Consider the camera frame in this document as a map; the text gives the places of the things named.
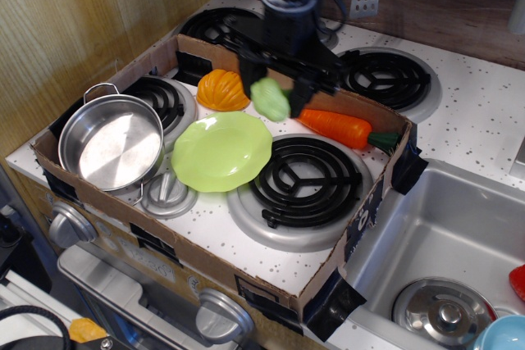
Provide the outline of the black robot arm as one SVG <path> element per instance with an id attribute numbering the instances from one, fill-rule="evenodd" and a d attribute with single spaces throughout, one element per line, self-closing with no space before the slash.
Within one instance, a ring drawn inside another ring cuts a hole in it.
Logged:
<path id="1" fill-rule="evenodd" d="M 345 66 L 324 43 L 319 34 L 331 34 L 320 19 L 322 0 L 261 0 L 263 17 L 227 17 L 226 26 L 238 54 L 244 93 L 254 98 L 253 88 L 275 70 L 293 80 L 288 93 L 276 93 L 286 99 L 292 118 L 299 117 L 313 95 L 323 91 L 336 93 Z M 343 11 L 342 0 L 334 0 Z"/>

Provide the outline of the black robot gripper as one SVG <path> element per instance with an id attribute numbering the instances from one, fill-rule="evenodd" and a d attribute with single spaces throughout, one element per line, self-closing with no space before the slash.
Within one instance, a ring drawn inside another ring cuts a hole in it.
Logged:
<path id="1" fill-rule="evenodd" d="M 240 45 L 237 52 L 244 94 L 275 70 L 294 80 L 289 94 L 290 117 L 300 116 L 316 92 L 333 94 L 340 86 L 345 67 L 317 36 L 312 12 L 299 17 L 266 10 L 261 20 L 228 17 L 231 37 Z"/>

